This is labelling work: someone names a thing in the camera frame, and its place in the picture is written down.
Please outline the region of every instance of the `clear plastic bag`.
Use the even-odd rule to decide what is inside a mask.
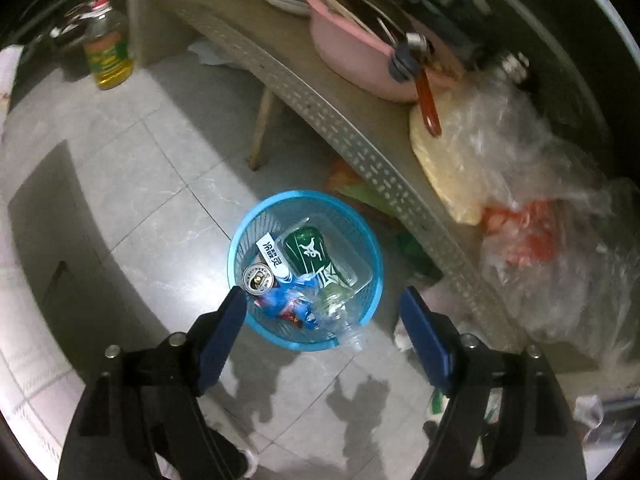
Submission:
[[[415,107],[411,142],[456,222],[479,224],[491,203],[518,210],[533,200],[586,200],[604,185],[591,158],[553,136],[508,80],[480,73],[434,98],[442,136],[427,133]]]
[[[538,340],[622,360],[639,320],[637,188],[608,183],[508,80],[480,73],[435,100],[442,137],[413,110],[414,152],[457,222],[484,221],[481,272],[508,313]]]
[[[527,252],[541,229],[528,212],[489,229],[482,276],[531,336],[571,342],[604,368],[624,360],[640,318],[638,196],[621,179],[578,200],[546,203],[543,238],[552,251],[542,256]]]

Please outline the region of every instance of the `gray floor tile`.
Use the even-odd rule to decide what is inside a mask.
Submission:
[[[80,202],[102,240],[100,257],[111,251],[150,213],[184,187],[143,124],[134,124],[78,170]]]
[[[209,77],[144,119],[180,176],[189,183],[248,146],[256,110],[224,78]]]
[[[246,427],[278,438],[349,362],[337,349],[292,352],[246,325],[212,394]]]
[[[240,153],[190,185],[230,237],[249,209],[268,196],[290,189],[324,189],[335,152],[306,124],[293,126],[293,132],[270,132],[287,137],[267,150],[268,161],[258,171],[251,171],[246,155]]]
[[[60,349],[84,378],[100,373],[107,346],[136,350],[150,342],[146,329],[129,315],[110,284],[98,276],[87,289],[63,271],[52,280],[39,307]]]
[[[0,381],[2,381],[0,383],[2,384],[0,411],[2,411],[4,418],[9,418],[26,399],[4,359],[0,359]]]
[[[429,447],[422,430],[424,421],[424,414],[410,415],[396,432],[380,442],[380,453],[354,480],[410,480]]]
[[[401,353],[387,333],[371,322],[365,330],[366,348],[354,363],[417,410],[427,407],[433,387],[429,384],[414,352]]]
[[[37,301],[43,299],[60,262],[80,281],[100,264],[68,183],[40,191],[23,196],[21,188],[9,204],[15,248]]]
[[[58,139],[68,142],[76,168],[140,120],[132,100],[119,89],[78,92],[70,95],[63,107],[53,124]]]
[[[126,98],[130,110],[139,119],[170,102],[169,94],[147,68],[135,67],[129,79],[108,92],[121,94]]]
[[[31,196],[33,193],[47,196],[64,180],[66,173],[65,161],[56,151],[58,140],[55,134],[44,127],[43,132],[34,133],[31,142],[23,142],[27,139],[18,140],[16,137],[28,137],[30,132],[17,131],[16,137],[13,132],[12,129],[5,131],[7,137],[2,138],[2,144],[6,147],[0,158],[2,198],[9,202],[25,183]]]
[[[251,449],[255,453],[262,453],[271,444],[270,439],[257,431],[247,431],[238,419],[225,410],[212,396],[199,397],[198,405],[207,426],[221,433],[238,449]]]
[[[351,362],[276,443],[310,462],[337,465],[350,478],[409,413],[386,381]]]
[[[60,445],[65,441],[83,390],[82,380],[70,372],[29,400],[33,411]]]
[[[271,444],[260,454],[256,480],[342,480],[340,470],[332,464],[318,465]]]
[[[228,292],[228,246],[225,234],[183,189],[127,236],[105,267],[122,274],[116,288],[136,315],[146,308],[169,332],[186,332]],[[139,299],[132,300],[132,293]]]
[[[214,69],[201,65],[198,56],[187,51],[165,57],[146,67],[151,77],[172,97],[195,88]]]
[[[211,67],[211,77],[224,78],[226,85],[248,107],[257,109],[264,90],[264,84],[247,70],[225,65]]]

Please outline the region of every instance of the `plastic bottle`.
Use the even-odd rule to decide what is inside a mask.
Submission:
[[[133,72],[127,43],[127,19],[111,7],[111,0],[95,0],[84,36],[84,53],[98,88],[108,90],[124,82]]]
[[[318,326],[333,332],[340,346],[353,352],[362,350],[362,330],[355,320],[350,319],[349,309],[344,302],[324,303],[314,309],[314,315]]]

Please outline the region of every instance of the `screw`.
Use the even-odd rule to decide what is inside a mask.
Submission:
[[[120,347],[118,345],[107,346],[107,349],[104,351],[104,355],[108,359],[113,359],[114,357],[117,357],[119,353],[120,353]]]
[[[480,343],[480,340],[473,334],[463,334],[460,336],[460,342],[466,348],[475,348]]]
[[[540,359],[542,357],[542,352],[540,351],[540,348],[538,348],[535,345],[527,346],[527,354],[529,354],[534,359]]]
[[[169,345],[182,346],[187,341],[187,335],[184,332],[175,332],[169,336]]]

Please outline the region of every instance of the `orange object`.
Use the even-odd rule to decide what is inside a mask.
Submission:
[[[498,238],[502,258],[512,266],[530,267],[558,254],[558,223],[545,200],[534,200],[518,211],[488,207],[482,224],[489,236]]]
[[[442,135],[442,126],[440,126],[436,103],[433,100],[433,93],[429,85],[429,78],[424,70],[422,70],[422,73],[415,80],[415,91],[418,94],[418,104],[420,105],[420,111],[427,131],[433,137],[440,137]]]

